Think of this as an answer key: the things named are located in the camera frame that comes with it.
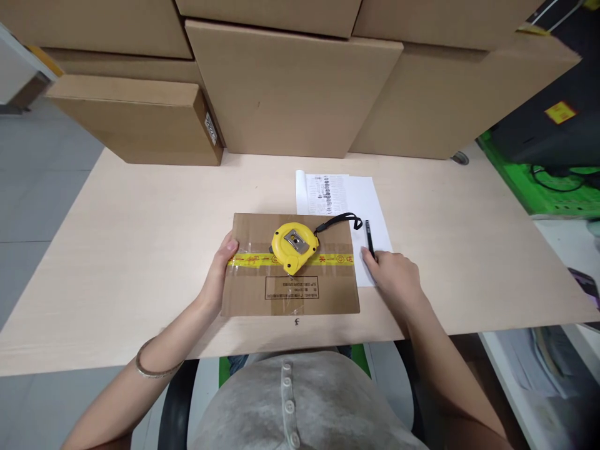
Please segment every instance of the hand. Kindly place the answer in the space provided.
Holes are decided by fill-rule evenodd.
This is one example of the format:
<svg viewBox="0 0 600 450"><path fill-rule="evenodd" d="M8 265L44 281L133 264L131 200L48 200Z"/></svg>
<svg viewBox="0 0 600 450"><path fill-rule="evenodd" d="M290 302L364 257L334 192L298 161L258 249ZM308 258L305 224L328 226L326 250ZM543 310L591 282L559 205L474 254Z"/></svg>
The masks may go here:
<svg viewBox="0 0 600 450"><path fill-rule="evenodd" d="M231 237L231 231L227 233L221 246L214 254L211 267L208 269L208 275L202 290L196 300L206 301L213 306L221 307L223 303L223 285L225 284L225 269L227 262L238 251L239 242Z"/></svg>
<svg viewBox="0 0 600 450"><path fill-rule="evenodd" d="M378 288L388 301L400 307L402 313L429 304L421 288L419 268L414 262L401 253L377 251L375 260L367 248L362 247L361 251Z"/></svg>

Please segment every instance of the stacked cardboard boxes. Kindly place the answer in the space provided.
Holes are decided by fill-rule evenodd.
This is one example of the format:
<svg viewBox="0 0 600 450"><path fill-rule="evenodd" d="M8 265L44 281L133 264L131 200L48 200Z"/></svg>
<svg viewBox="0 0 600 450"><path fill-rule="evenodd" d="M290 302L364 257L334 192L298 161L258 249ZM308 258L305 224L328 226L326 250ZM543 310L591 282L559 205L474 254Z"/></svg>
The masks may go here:
<svg viewBox="0 0 600 450"><path fill-rule="evenodd" d="M232 153L449 158L579 61L553 37L516 32L541 0L175 3L8 0L0 22L24 43L50 48L68 74L166 83L152 85L161 92L177 91L168 83L199 86L210 121L193 108L198 120L212 123L205 134ZM148 86L136 88L139 108L155 106L153 92L142 100ZM119 101L94 95L90 108L98 97ZM73 98L82 96L77 84ZM62 89L62 108L67 101ZM78 119L80 109L69 111ZM101 118L80 122L93 128L91 117ZM112 140L112 150L130 155L115 145L133 137ZM144 160L137 147L135 160L155 163L156 151ZM172 152L160 161L185 164Z"/></svg>
<svg viewBox="0 0 600 450"><path fill-rule="evenodd" d="M221 134L171 0L8 0L0 22L57 62L67 75L47 95L125 161L220 164Z"/></svg>
<svg viewBox="0 0 600 450"><path fill-rule="evenodd" d="M541 3L363 0L352 35L405 50L350 151L450 158L575 66L558 39L515 32Z"/></svg>

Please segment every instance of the black pen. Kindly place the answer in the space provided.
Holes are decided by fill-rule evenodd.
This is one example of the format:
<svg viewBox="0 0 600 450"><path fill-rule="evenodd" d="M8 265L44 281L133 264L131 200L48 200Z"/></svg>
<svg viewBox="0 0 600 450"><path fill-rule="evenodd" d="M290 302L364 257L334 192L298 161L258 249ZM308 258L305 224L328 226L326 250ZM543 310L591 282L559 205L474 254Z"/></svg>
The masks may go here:
<svg viewBox="0 0 600 450"><path fill-rule="evenodd" d="M371 252L373 259L375 259L375 250L373 250L373 240L371 239L371 226L367 220L365 220L364 224L367 229L367 243L369 244L369 251Z"/></svg>

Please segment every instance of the person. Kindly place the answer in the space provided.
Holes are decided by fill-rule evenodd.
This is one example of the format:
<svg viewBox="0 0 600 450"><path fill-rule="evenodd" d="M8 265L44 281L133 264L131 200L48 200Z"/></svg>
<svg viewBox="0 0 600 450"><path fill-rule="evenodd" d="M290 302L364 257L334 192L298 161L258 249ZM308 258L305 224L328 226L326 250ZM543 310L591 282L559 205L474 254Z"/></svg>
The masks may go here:
<svg viewBox="0 0 600 450"><path fill-rule="evenodd" d="M227 261L237 249L229 233L197 298L94 400L64 450L130 448L133 429L220 313ZM421 289L418 267L399 253L373 258L363 248L362 258L412 342L446 448L509 449L498 416ZM318 349L246 364L212 399L196 436L197 449L426 449L354 362Z"/></svg>

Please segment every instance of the woman's right hand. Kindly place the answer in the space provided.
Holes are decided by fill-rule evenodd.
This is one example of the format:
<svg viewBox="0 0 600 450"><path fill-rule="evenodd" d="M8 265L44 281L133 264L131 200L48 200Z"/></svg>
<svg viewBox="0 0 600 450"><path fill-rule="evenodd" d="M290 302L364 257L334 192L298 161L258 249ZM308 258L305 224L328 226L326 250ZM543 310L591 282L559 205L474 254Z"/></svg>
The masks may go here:
<svg viewBox="0 0 600 450"><path fill-rule="evenodd" d="M400 308L401 313L430 307L421 288L419 268L414 262L401 253L377 251L375 260L367 248L362 247L361 251L378 288L388 302Z"/></svg>

